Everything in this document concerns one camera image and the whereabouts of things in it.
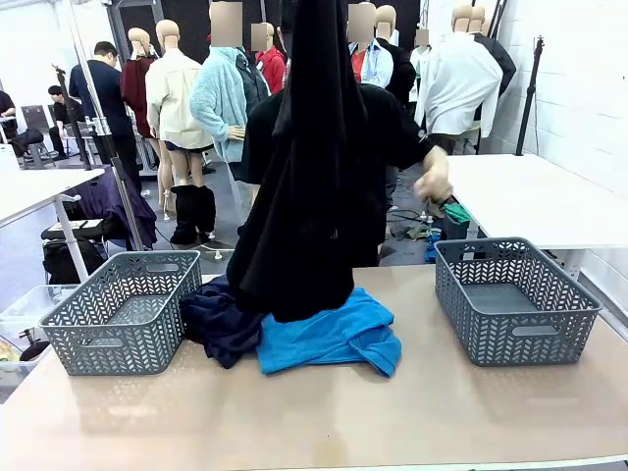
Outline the person's left hand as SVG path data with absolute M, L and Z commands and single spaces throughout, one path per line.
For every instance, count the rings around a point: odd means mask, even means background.
M 423 200 L 441 204 L 453 193 L 447 170 L 432 168 L 414 184 L 415 194 Z

